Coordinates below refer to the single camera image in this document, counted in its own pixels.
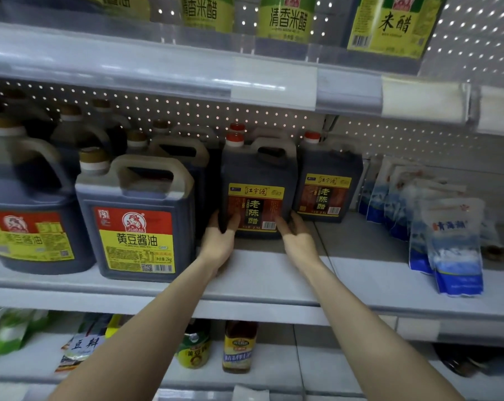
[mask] person's right hand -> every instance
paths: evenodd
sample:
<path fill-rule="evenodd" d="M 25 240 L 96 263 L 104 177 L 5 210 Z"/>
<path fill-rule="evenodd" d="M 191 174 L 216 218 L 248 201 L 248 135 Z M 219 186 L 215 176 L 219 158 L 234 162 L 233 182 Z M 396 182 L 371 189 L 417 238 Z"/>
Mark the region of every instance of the person's right hand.
<path fill-rule="evenodd" d="M 309 267 L 322 265 L 322 261 L 317 253 L 315 241 L 302 217 L 294 211 L 291 211 L 291 217 L 295 233 L 291 231 L 291 228 L 281 216 L 278 216 L 275 221 L 282 234 L 287 256 L 303 273 Z"/>

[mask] barcode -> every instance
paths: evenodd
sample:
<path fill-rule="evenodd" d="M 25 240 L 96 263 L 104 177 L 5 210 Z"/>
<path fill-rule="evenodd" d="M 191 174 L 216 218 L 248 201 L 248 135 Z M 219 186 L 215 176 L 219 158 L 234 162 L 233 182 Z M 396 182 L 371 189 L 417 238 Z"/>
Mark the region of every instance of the barcode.
<path fill-rule="evenodd" d="M 276 222 L 263 222 L 261 229 L 276 229 Z"/>
<path fill-rule="evenodd" d="M 328 215 L 339 215 L 339 211 L 341 211 L 341 207 L 330 207 L 328 209 Z"/>
<path fill-rule="evenodd" d="M 355 35 L 352 39 L 352 46 L 367 47 L 370 43 L 370 36 Z"/>
<path fill-rule="evenodd" d="M 147 265 L 141 263 L 143 272 L 156 272 L 156 273 L 173 273 L 172 265 Z"/>

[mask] finger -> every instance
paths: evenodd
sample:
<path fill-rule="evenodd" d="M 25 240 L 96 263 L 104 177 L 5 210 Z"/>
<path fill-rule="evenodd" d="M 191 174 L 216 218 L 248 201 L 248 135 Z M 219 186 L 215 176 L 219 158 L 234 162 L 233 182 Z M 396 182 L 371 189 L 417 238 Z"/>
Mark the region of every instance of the finger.
<path fill-rule="evenodd" d="M 235 234 L 235 231 L 237 228 L 239 228 L 239 223 L 241 222 L 241 215 L 236 212 L 233 214 L 233 216 L 230 218 L 228 222 L 228 228 L 226 229 L 226 232 L 231 231 L 232 233 Z"/>
<path fill-rule="evenodd" d="M 281 216 L 277 216 L 274 220 L 276 221 L 276 226 L 278 227 L 280 234 L 282 234 L 282 237 L 285 235 L 292 235 L 291 229 L 289 228 L 287 222 L 285 222 L 285 219 Z"/>
<path fill-rule="evenodd" d="M 218 228 L 218 209 L 209 218 L 208 228 Z"/>
<path fill-rule="evenodd" d="M 304 220 L 296 212 L 291 211 L 292 221 L 295 223 L 296 234 L 309 234 L 309 229 L 304 223 Z"/>

